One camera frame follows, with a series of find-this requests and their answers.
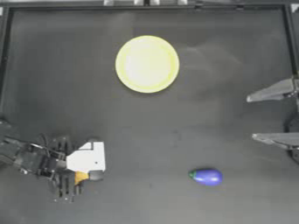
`yellow plate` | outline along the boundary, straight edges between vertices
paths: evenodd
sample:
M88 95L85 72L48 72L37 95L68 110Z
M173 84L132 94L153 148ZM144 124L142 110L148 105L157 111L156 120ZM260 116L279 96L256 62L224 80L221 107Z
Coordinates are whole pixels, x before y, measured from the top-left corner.
M161 38L132 38L116 56L116 74L134 91L154 93L165 89L179 73L179 57L171 44Z

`table surface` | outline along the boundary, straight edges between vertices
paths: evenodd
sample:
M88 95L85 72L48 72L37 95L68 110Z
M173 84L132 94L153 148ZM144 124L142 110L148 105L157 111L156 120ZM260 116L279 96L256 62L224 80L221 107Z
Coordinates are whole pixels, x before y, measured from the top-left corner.
M46 181L2 169L1 223L293 223L299 167L251 133L281 131L295 101L245 103L291 76L280 16L17 11L6 118L25 139L69 134L77 144L100 137L106 173L64 205L52 202ZM157 94L130 91L116 76L117 50L140 35L166 39L180 57L177 80ZM223 172L220 186L189 180L203 167Z

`white robot part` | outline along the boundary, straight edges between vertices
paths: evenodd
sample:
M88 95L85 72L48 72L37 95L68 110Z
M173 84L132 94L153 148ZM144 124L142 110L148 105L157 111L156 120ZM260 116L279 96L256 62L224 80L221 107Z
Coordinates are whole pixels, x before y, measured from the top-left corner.
M66 156L66 169L74 172L104 171L106 169L102 142L86 142Z

